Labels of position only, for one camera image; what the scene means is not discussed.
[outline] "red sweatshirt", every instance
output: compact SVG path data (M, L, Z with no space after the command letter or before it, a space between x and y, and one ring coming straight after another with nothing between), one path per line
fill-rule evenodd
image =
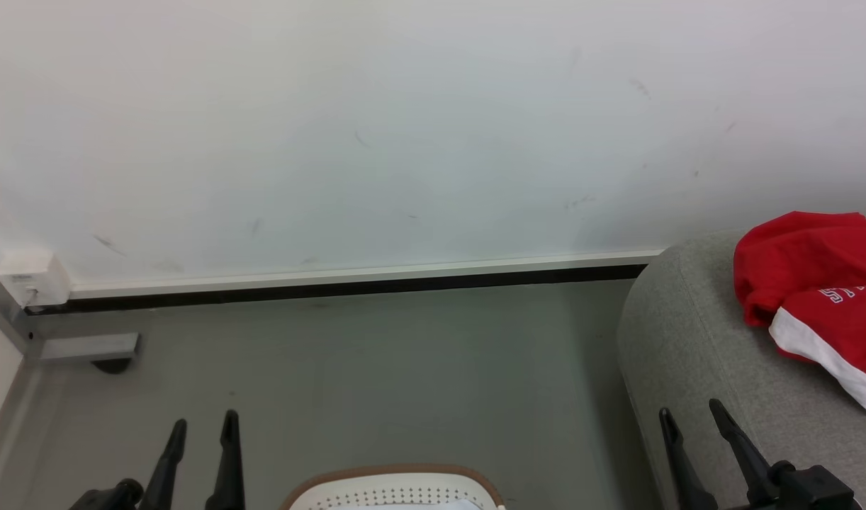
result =
M790 212L735 248L745 322L816 361L866 409L866 217Z

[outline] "black caster wheel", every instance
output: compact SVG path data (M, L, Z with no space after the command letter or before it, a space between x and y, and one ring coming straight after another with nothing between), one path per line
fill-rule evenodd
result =
M90 361L94 367L99 368L106 374L123 374L131 364L131 358L103 359L102 361Z

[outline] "gray ottoman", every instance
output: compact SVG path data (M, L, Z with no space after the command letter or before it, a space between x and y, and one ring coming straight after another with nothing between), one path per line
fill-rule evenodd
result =
M732 253L744 232L719 232L663 252L631 288L619 363L667 509L678 508L657 413L669 407L704 486L721 508L747 504L729 444L709 412L725 404L772 464L821 464L866 509L866 410L823 368L776 352L741 320Z

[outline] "white basket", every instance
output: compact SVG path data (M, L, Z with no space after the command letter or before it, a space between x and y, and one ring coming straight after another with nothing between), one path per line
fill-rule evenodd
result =
M505 510L493 484L460 465L410 464L329 472L297 487L281 510L337 506L443 504L466 499L481 510Z

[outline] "white electrical box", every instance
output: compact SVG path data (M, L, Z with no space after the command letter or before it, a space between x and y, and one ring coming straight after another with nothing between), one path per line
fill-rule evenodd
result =
M60 305L71 293L67 272L47 249L6 251L0 281L21 307Z

